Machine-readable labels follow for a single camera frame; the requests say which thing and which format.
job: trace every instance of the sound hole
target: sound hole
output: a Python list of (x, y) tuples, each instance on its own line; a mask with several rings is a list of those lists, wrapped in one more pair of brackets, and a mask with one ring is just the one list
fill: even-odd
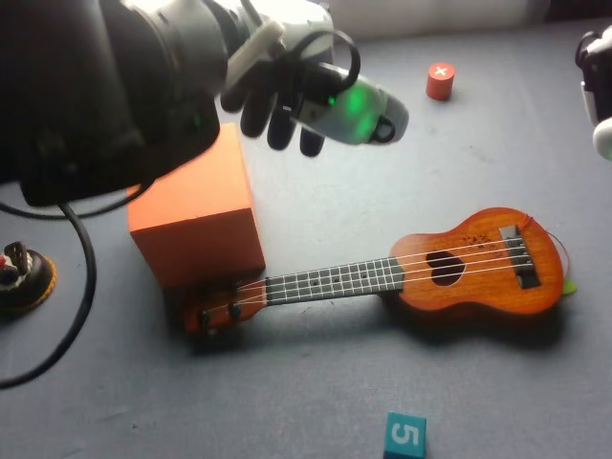
[(459, 280), (463, 271), (466, 270), (465, 263), (447, 251), (428, 253), (426, 260), (429, 267), (433, 270), (431, 272), (431, 280), (436, 285), (452, 285)]

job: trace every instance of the black finger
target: black finger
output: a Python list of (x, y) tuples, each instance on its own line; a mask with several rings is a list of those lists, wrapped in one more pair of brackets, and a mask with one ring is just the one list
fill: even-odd
[(240, 128), (245, 136), (261, 136), (272, 113), (274, 99), (274, 96), (264, 93), (249, 93), (240, 119)]
[(234, 86), (221, 95), (221, 108), (230, 113), (239, 112), (242, 110), (246, 99), (247, 90), (240, 86)]
[(274, 150), (284, 150), (294, 136), (295, 121), (289, 114), (277, 109), (272, 113), (268, 127), (268, 145)]
[(310, 156), (311, 158), (315, 157), (321, 152), (324, 142), (324, 137), (308, 129), (302, 128), (302, 133), (299, 137), (299, 149), (304, 155)]

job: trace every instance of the toy guitar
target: toy guitar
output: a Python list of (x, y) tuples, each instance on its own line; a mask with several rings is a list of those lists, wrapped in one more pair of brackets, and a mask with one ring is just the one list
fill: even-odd
[(559, 299), (563, 269), (557, 248), (532, 217), (488, 208), (440, 234), (400, 239), (377, 260), (266, 277), (233, 291), (193, 295), (183, 309), (189, 333), (216, 330), (269, 306), (395, 292), (424, 313), (486, 305), (531, 316)]

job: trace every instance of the ukulele body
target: ukulele body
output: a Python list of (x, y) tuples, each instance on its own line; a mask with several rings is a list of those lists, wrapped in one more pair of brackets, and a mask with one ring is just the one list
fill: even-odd
[[(522, 265), (528, 258), (513, 255), (504, 242), (495, 242), (501, 239), (501, 229), (512, 228), (524, 240), (537, 279), (532, 283), (539, 285), (522, 286), (516, 270), (528, 267), (508, 266)], [(475, 303), (511, 315), (536, 315), (552, 307), (563, 288), (563, 268), (552, 239), (532, 217), (511, 208), (487, 208), (448, 232), (408, 235), (393, 246), (391, 255), (406, 260), (400, 263), (404, 270), (400, 300), (421, 312)], [(413, 267), (431, 271), (415, 273)]]

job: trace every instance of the white wall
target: white wall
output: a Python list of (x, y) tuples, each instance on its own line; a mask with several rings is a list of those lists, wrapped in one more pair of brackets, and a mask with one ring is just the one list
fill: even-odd
[(550, 0), (325, 0), (353, 38), (516, 27), (541, 21)]

